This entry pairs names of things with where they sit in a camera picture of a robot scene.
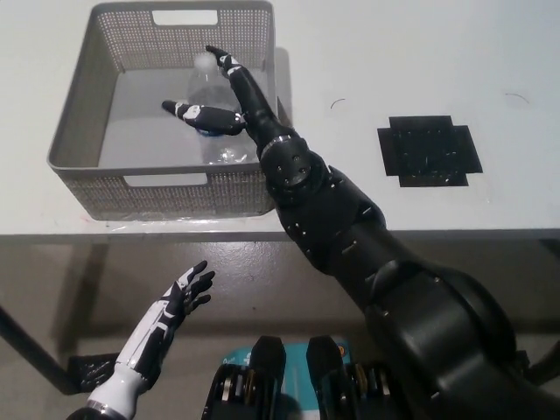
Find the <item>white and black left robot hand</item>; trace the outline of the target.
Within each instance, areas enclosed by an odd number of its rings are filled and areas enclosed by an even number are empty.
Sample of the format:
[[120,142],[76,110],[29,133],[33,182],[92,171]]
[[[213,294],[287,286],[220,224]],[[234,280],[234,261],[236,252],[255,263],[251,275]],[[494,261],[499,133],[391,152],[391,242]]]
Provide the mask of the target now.
[[136,325],[120,352],[117,363],[154,382],[185,318],[211,299],[207,291],[215,272],[203,260],[175,280]]

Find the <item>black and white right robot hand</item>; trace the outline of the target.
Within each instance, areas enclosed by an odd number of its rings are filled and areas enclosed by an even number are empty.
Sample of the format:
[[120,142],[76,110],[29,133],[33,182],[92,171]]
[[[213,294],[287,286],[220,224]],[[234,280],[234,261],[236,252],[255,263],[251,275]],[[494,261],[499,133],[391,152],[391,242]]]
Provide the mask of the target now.
[[233,56],[212,45],[206,51],[215,57],[216,66],[228,80],[241,111],[187,104],[179,101],[163,101],[162,108],[187,125],[216,135],[234,136],[246,131],[255,142],[259,153],[268,144],[281,138],[296,138],[297,132],[280,122],[268,100],[249,70]]

